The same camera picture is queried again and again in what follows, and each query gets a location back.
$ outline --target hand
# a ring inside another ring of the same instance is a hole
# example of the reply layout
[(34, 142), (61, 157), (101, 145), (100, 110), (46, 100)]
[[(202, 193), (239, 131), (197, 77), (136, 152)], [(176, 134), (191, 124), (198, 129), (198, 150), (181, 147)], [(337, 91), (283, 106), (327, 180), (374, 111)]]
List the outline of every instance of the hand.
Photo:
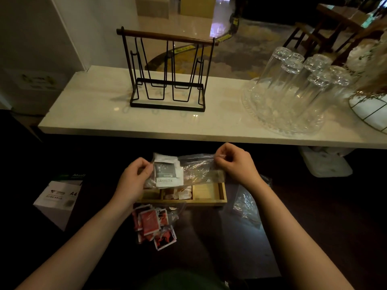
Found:
[[(144, 168), (138, 175), (138, 169)], [(133, 161), (122, 173), (111, 203), (131, 210), (143, 193), (145, 180), (152, 174), (153, 165), (143, 158)]]
[(215, 162), (247, 189), (262, 180), (250, 154), (231, 143), (218, 148)]

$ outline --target black wire frame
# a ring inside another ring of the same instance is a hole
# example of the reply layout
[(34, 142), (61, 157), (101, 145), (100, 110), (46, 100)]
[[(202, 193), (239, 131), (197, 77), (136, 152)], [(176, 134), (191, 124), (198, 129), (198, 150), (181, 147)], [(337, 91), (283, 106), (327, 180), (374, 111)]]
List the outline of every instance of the black wire frame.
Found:
[[(211, 51), (210, 51), (207, 74), (206, 74), (206, 82), (203, 85), (202, 79), (203, 79), (203, 71), (204, 71), (204, 60), (203, 60), (204, 44), (202, 44), (202, 45), (196, 44), (196, 52), (195, 52), (195, 57), (194, 57), (194, 61), (192, 64), (190, 81), (189, 82), (180, 82), (180, 81), (176, 80), (175, 43), (174, 43), (174, 41), (171, 41), (172, 42), (172, 52), (168, 54), (168, 40), (166, 40), (166, 52), (165, 52), (165, 57), (164, 57), (164, 79), (159, 80), (159, 79), (152, 79), (151, 78), (151, 73), (150, 73), (149, 68), (148, 68), (148, 60), (146, 58), (143, 39), (140, 38), (141, 47), (143, 50), (144, 59), (145, 59), (145, 63), (146, 63), (146, 69), (148, 71), (148, 76), (149, 76), (149, 78), (145, 78), (143, 64), (141, 62), (140, 53), (138, 51), (137, 38), (136, 37), (134, 38), (135, 46), (136, 46), (136, 53), (133, 53), (132, 51), (130, 51), (130, 57), (129, 57), (129, 50), (128, 50), (128, 45), (127, 45), (127, 41), (126, 41), (126, 36), (124, 35), (124, 28), (121, 27), (121, 30), (122, 30), (121, 35), (122, 35), (123, 45), (124, 45), (124, 49), (125, 49), (126, 60), (128, 63), (128, 69), (129, 69), (129, 74), (130, 74), (130, 80), (131, 80), (132, 87), (133, 87), (133, 92), (132, 92), (132, 95), (130, 97), (130, 106), (131, 107), (151, 108), (151, 109), (167, 109), (167, 110), (178, 110), (178, 111), (194, 111), (194, 112), (204, 112), (206, 110), (205, 93), (206, 93), (206, 88), (207, 88), (208, 75), (210, 72), (212, 53), (213, 53), (214, 45), (215, 45), (215, 38), (212, 39)], [(201, 48), (200, 59), (197, 57), (199, 48)], [(135, 56), (137, 57), (140, 77), (136, 76), (135, 64), (134, 64), (134, 57)], [(170, 56), (170, 58), (171, 58), (172, 80), (167, 79), (168, 58), (169, 58), (168, 56)], [(199, 74), (198, 74), (197, 83), (195, 83), (194, 79), (195, 79), (195, 73), (196, 73), (196, 69), (197, 69), (198, 64), (199, 64)], [(162, 98), (149, 97), (148, 88), (146, 86), (146, 83), (150, 83), (152, 87), (163, 88)], [(137, 103), (136, 101), (140, 98), (139, 93), (138, 93), (138, 86), (139, 85), (144, 85), (148, 100), (158, 100), (158, 101), (163, 101), (165, 99), (165, 89), (167, 88), (167, 85), (171, 85), (172, 86), (172, 100), (175, 102), (186, 102), (186, 103), (188, 103), (190, 100), (192, 87), (195, 87), (199, 90), (197, 102), (201, 107)], [(176, 89), (190, 89), (187, 100), (175, 99), (174, 88), (176, 88)]]

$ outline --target forearm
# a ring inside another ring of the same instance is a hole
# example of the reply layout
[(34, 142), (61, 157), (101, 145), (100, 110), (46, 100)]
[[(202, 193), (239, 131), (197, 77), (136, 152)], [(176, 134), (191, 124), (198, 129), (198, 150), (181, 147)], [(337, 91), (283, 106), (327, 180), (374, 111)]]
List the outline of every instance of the forearm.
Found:
[(82, 288), (129, 214), (111, 203), (106, 205), (17, 289)]
[(353, 289), (270, 187), (256, 179), (254, 197), (281, 272), (297, 289)]

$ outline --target wooden handle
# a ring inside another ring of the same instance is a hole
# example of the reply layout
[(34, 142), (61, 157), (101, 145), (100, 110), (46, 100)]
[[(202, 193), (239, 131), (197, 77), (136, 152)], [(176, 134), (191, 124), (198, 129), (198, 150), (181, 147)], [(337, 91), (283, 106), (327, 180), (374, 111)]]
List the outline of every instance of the wooden handle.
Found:
[(200, 38), (193, 37), (181, 37), (178, 35), (170, 35), (163, 33), (155, 32), (142, 32), (136, 30), (127, 30), (127, 29), (117, 29), (118, 35), (125, 35), (127, 37), (142, 37), (142, 38), (152, 38), (155, 40), (172, 40), (174, 42), (186, 42), (191, 44), (201, 44), (201, 45), (212, 45), (213, 40), (202, 40)]

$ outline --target stack of red packets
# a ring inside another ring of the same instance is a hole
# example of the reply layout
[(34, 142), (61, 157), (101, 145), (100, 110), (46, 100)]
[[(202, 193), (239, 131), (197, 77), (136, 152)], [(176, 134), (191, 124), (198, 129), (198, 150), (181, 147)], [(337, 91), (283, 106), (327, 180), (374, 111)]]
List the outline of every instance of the stack of red packets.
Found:
[(137, 231), (140, 244), (144, 241), (153, 241), (159, 251), (176, 242), (176, 234), (169, 224), (165, 208), (141, 205), (134, 208), (132, 215), (134, 230)]

